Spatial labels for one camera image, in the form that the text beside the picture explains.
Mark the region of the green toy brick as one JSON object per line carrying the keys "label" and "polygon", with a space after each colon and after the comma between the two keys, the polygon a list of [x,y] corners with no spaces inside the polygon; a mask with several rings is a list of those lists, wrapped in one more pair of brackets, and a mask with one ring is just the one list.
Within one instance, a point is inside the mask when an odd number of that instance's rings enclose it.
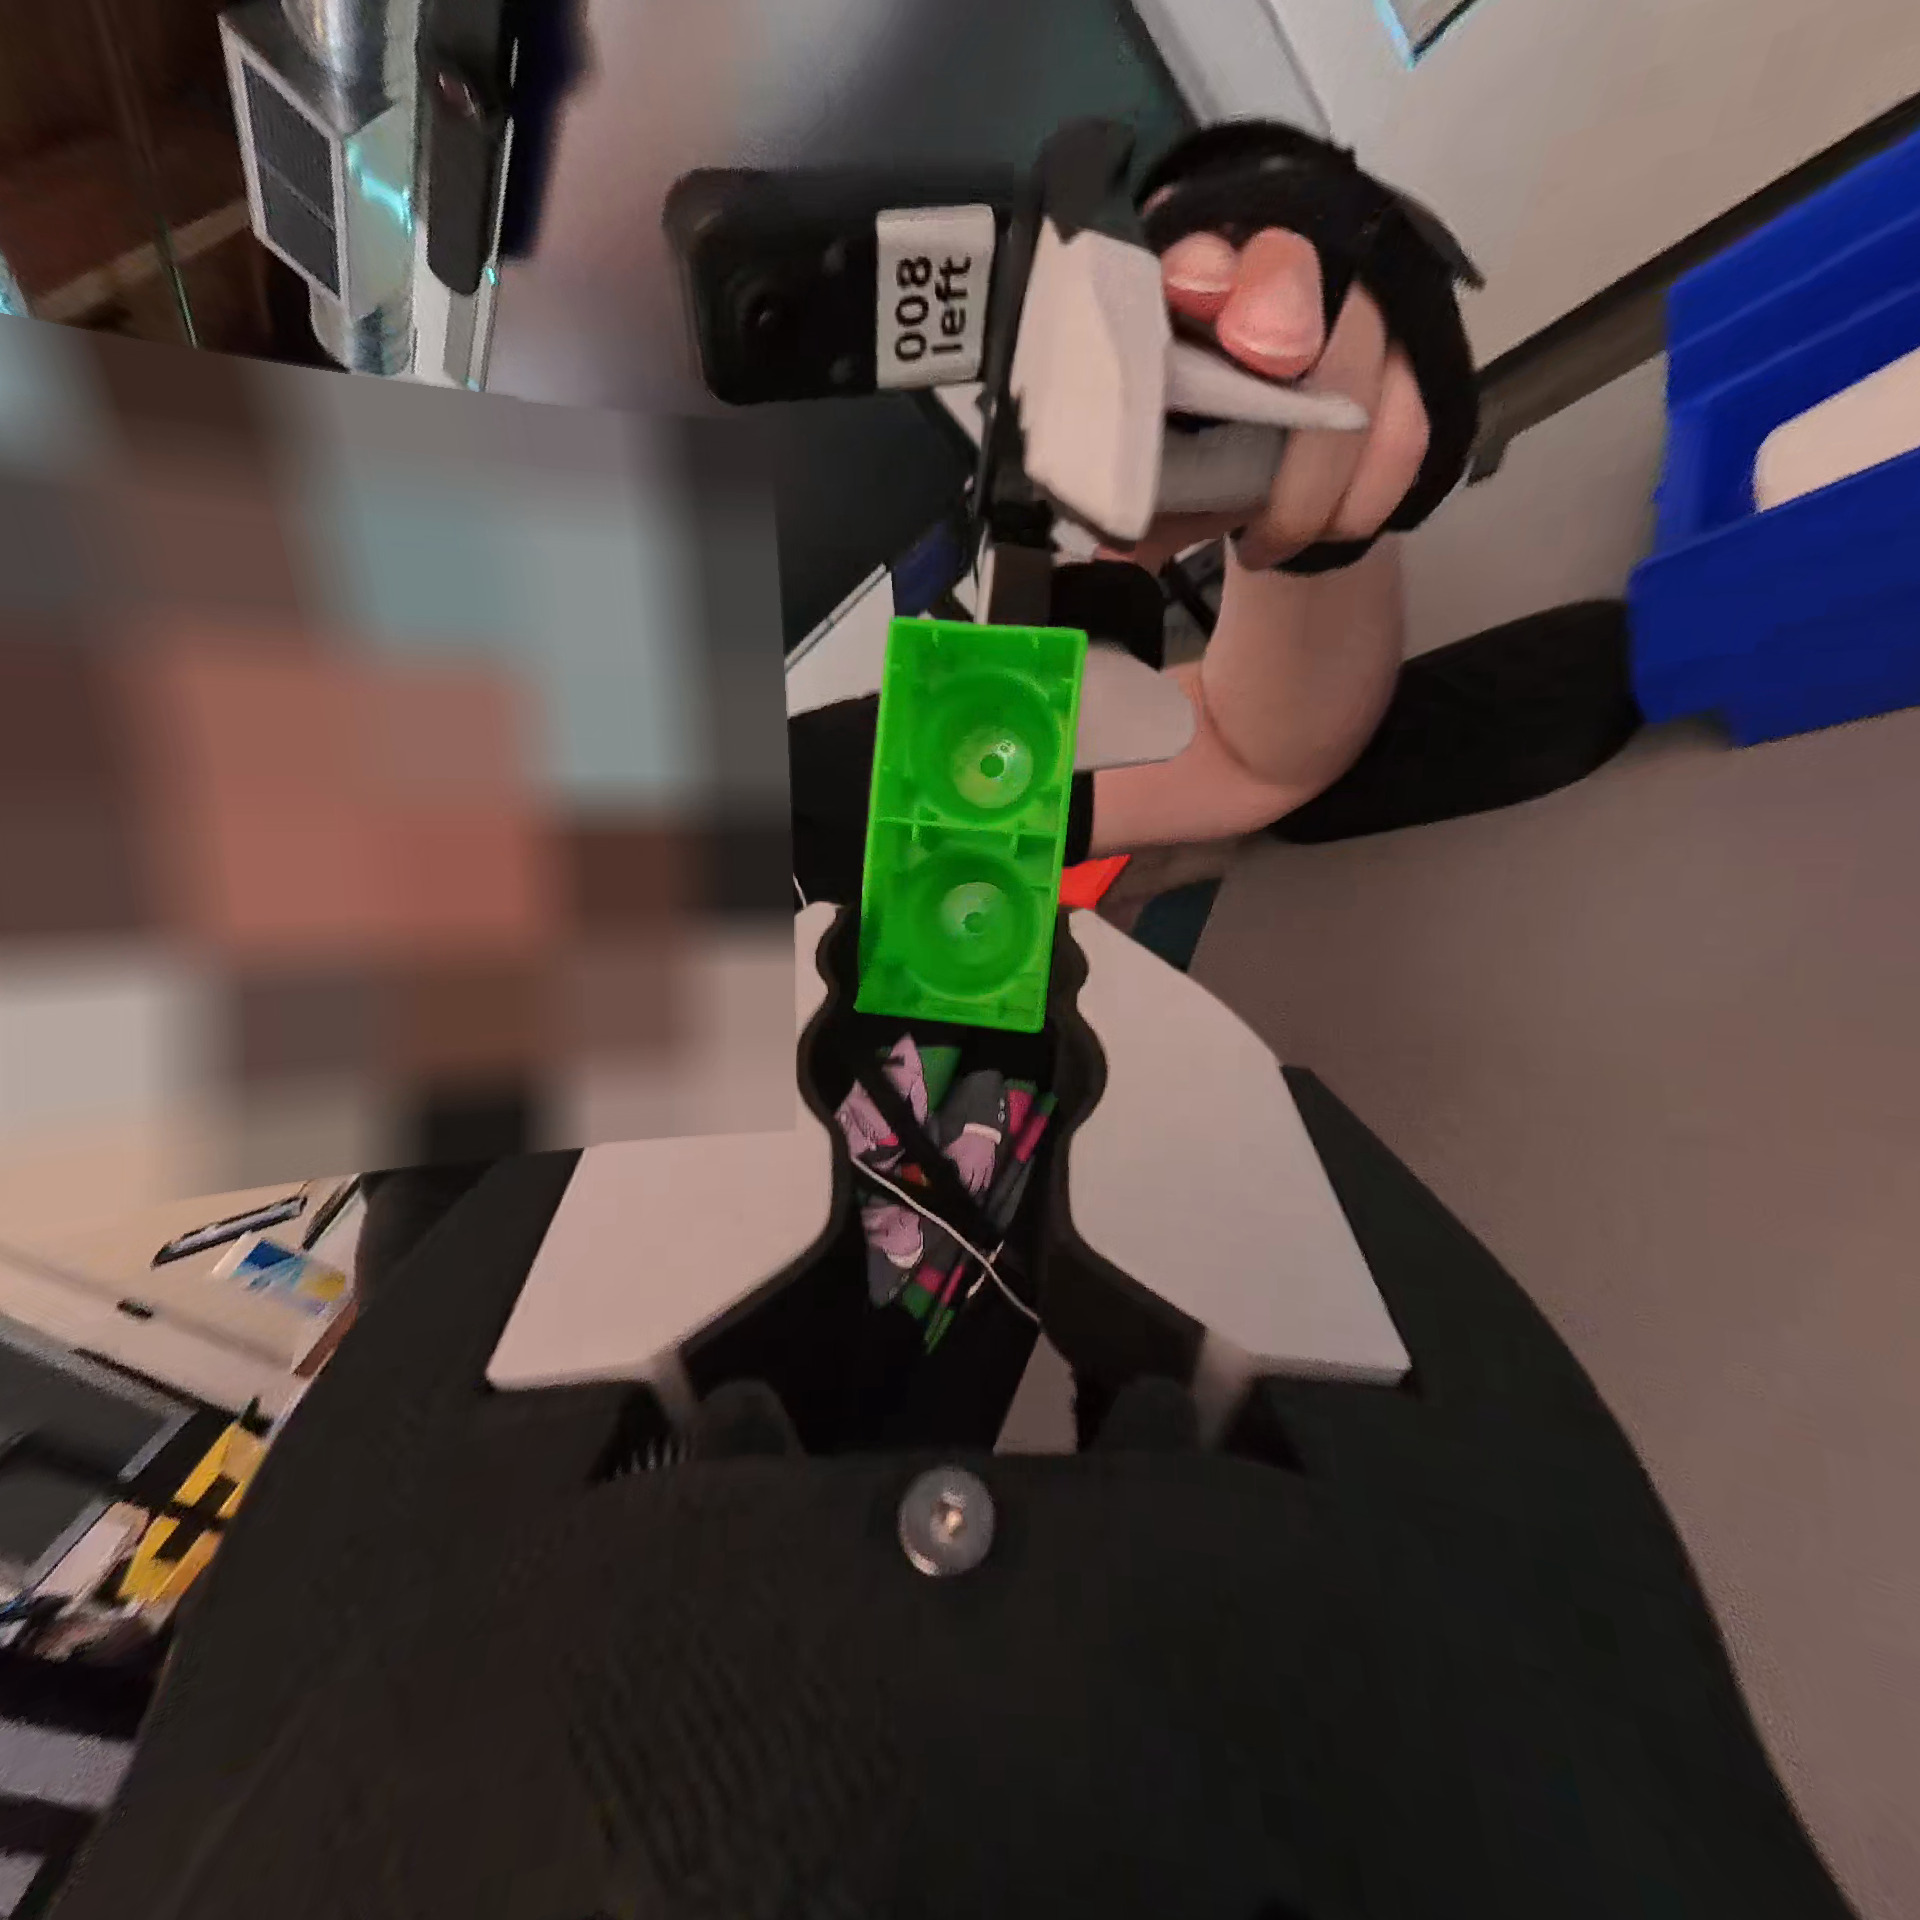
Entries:
{"label": "green toy brick", "polygon": [[855,1009],[1046,1020],[1087,639],[895,617],[879,673]]}

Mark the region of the person's left hand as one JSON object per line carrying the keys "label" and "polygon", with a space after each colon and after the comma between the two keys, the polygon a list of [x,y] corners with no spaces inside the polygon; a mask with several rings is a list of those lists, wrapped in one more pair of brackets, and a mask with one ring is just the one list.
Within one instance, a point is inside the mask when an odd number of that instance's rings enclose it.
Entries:
{"label": "person's left hand", "polygon": [[1320,542],[1376,537],[1414,487],[1428,448],[1416,380],[1376,302],[1353,289],[1327,322],[1319,255],[1280,228],[1242,248],[1216,233],[1188,236],[1162,255],[1160,275],[1174,321],[1200,328],[1260,378],[1354,401],[1364,428],[1292,436],[1254,507],[1162,516],[1141,542],[1141,563],[1159,570],[1200,542],[1229,537],[1245,567],[1271,570]]}

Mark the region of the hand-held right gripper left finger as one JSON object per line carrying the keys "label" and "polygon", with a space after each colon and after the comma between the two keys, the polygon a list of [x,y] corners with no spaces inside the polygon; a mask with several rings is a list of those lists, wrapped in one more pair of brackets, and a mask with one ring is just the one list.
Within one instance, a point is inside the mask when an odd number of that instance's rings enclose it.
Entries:
{"label": "hand-held right gripper left finger", "polygon": [[773,1131],[590,1146],[486,1363],[493,1390],[668,1387],[680,1351],[825,1240],[842,1140],[796,1090]]}

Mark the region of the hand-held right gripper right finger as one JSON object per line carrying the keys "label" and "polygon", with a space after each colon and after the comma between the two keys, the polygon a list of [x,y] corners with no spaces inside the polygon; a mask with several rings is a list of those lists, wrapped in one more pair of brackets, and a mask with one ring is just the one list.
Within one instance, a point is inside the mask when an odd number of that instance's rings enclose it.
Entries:
{"label": "hand-held right gripper right finger", "polygon": [[1256,1377],[1396,1386],[1407,1348],[1277,1056],[1226,1007],[1073,911],[1073,1014],[1104,1071],[1062,1136],[1065,1214],[1092,1257]]}

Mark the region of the blue plastic bin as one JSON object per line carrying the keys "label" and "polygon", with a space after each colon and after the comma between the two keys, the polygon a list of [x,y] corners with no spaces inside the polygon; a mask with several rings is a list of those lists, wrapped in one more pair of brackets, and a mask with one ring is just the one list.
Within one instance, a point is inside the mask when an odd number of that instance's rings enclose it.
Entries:
{"label": "blue plastic bin", "polygon": [[1626,588],[1646,721],[1738,746],[1918,699],[1918,450],[1772,512],[1764,436],[1918,348],[1918,135],[1794,203],[1666,298],[1666,441]]}

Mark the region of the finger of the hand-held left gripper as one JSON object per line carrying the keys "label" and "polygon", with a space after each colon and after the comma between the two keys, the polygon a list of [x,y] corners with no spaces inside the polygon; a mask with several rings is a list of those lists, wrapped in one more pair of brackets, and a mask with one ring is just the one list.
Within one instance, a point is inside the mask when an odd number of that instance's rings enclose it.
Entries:
{"label": "finger of the hand-held left gripper", "polygon": [[1105,545],[1159,512],[1170,326],[1159,262],[1094,228],[1041,225],[1009,398],[1025,483]]}
{"label": "finger of the hand-held left gripper", "polygon": [[1078,769],[1172,761],[1194,735],[1181,687],[1118,644],[1089,644],[1078,696]]}

